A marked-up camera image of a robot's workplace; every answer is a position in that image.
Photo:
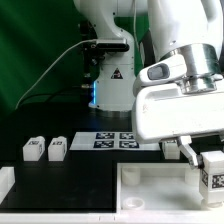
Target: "green backdrop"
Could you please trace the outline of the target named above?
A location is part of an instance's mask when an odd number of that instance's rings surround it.
[[[19,98],[63,51],[81,40],[78,23],[83,19],[73,0],[0,1],[0,120],[14,110]],[[118,18],[116,23],[133,33],[133,18]],[[147,29],[147,17],[139,17],[138,39]],[[136,54],[136,74],[141,68]],[[31,94],[53,93],[78,85],[82,74],[82,55],[74,50]]]

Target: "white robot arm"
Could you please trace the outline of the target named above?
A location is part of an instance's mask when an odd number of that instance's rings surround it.
[[[103,116],[129,116],[134,102],[134,38],[116,26],[114,18],[133,16],[134,1],[74,0],[74,3],[96,31],[98,40],[92,47],[105,51],[89,106]],[[147,15],[147,9],[147,0],[136,0],[137,15]]]
[[[135,138],[139,143],[176,140],[191,167],[202,169],[205,205],[222,204],[224,153],[197,155],[190,147],[191,137],[219,135],[223,141],[220,0],[148,0],[148,9],[157,63],[143,69],[134,83]]]

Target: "white cube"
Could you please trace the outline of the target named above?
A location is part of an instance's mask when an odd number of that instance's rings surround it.
[[[53,138],[48,147],[49,161],[63,161],[67,152],[67,139],[65,137]]]
[[[162,150],[165,159],[180,159],[180,149],[176,141],[163,142]]]
[[[199,191],[207,203],[224,201],[224,153],[201,153],[204,169],[200,172]]]
[[[38,161],[45,151],[45,139],[42,136],[30,138],[23,147],[24,161]]]

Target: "black table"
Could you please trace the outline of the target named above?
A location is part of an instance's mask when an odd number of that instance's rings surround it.
[[[49,162],[47,151],[38,162],[24,162],[22,147],[31,137],[54,137],[71,144],[77,131],[130,132],[131,119],[103,118],[72,103],[33,103],[13,112],[0,124],[0,165],[15,167],[16,183],[0,212],[116,212],[119,162],[187,162],[164,160],[161,151],[69,151],[63,162]],[[217,137],[194,141],[196,151],[220,150]]]

